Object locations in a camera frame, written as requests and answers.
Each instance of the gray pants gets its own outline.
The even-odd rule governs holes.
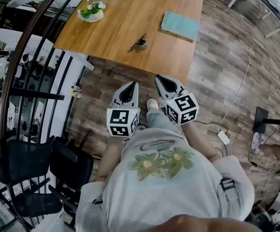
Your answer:
[[[156,108],[149,109],[149,111],[146,114],[146,119],[150,128],[168,129],[170,131],[179,133],[177,127],[171,123],[168,116]]]

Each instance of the potted plant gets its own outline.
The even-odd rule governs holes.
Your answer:
[[[103,18],[104,14],[102,9],[106,8],[106,5],[99,2],[92,2],[92,0],[87,0],[87,9],[77,10],[78,17],[83,21],[96,22]]]

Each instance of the black office chair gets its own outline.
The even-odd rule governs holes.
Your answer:
[[[24,180],[45,175],[54,139],[52,136],[44,144],[9,140],[6,144],[7,153],[0,156],[0,182],[13,187]],[[12,204],[19,215],[37,217],[61,210],[62,203],[54,194],[34,193],[35,191],[31,189],[30,192],[12,197]]]
[[[89,135],[88,130],[79,147],[75,146],[75,140],[56,138],[50,160],[50,171],[59,180],[56,188],[49,186],[49,190],[63,203],[64,211],[73,219],[66,225],[73,229],[75,215],[81,195],[81,188],[88,183],[93,167],[93,157],[83,151],[85,141]]]

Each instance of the forearm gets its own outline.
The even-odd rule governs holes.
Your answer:
[[[109,173],[114,171],[114,169],[120,162],[120,154],[122,149],[123,144],[121,138],[109,138],[101,161],[99,163],[95,181],[105,181]]]
[[[221,158],[210,141],[204,137],[193,122],[182,125],[182,129],[189,145],[204,155],[210,162],[214,162]]]

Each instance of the green flower graphic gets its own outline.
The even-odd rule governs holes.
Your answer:
[[[156,158],[156,153],[135,156],[136,161],[130,162],[128,168],[137,170],[139,181],[144,180],[148,175],[163,178],[160,168],[165,164],[165,159]]]
[[[192,167],[193,153],[189,153],[187,150],[183,150],[180,147],[175,147],[174,151],[163,152],[162,156],[167,159],[167,163],[162,167],[167,169],[168,179],[172,179],[180,171],[182,167],[190,169]]]

